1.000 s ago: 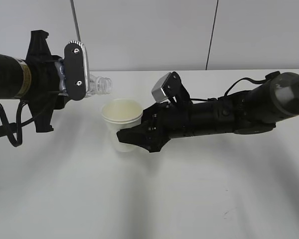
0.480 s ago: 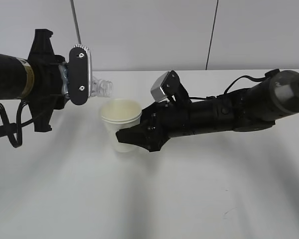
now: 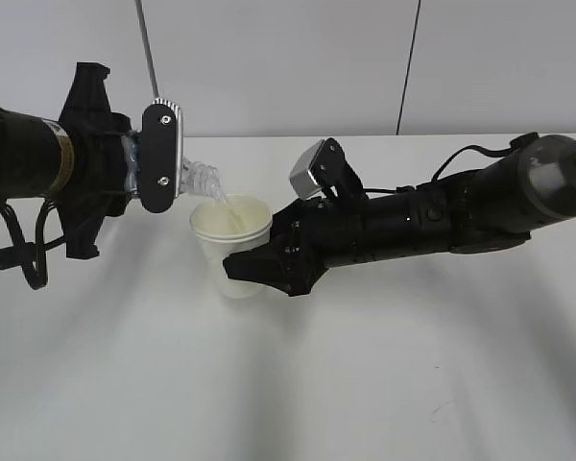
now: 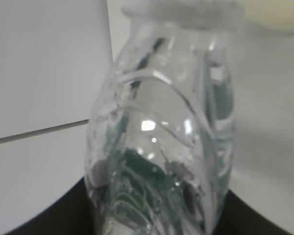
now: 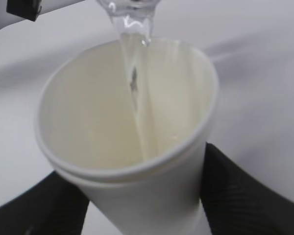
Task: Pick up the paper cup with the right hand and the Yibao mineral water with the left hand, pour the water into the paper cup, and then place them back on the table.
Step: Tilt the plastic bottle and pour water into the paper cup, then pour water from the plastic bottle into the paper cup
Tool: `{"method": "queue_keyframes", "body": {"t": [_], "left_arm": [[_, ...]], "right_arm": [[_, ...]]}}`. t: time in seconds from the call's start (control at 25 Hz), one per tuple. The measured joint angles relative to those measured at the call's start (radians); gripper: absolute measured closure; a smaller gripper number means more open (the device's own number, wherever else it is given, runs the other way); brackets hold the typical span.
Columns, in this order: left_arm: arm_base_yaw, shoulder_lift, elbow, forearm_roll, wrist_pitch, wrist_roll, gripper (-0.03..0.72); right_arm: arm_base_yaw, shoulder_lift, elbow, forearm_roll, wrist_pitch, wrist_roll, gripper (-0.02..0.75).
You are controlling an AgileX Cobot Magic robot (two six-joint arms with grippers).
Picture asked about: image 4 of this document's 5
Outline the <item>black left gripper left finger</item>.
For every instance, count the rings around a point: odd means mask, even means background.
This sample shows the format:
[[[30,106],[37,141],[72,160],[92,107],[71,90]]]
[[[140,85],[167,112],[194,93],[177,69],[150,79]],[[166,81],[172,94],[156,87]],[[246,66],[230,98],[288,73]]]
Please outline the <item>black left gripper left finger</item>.
[[[8,235],[93,235],[84,179],[28,222],[9,231]]]

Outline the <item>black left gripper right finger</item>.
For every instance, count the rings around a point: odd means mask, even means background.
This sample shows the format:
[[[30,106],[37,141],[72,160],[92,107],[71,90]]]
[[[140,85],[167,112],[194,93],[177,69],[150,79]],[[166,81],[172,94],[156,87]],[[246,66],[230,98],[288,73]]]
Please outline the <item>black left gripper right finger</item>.
[[[233,191],[229,190],[216,235],[290,235],[289,232],[264,218]]]

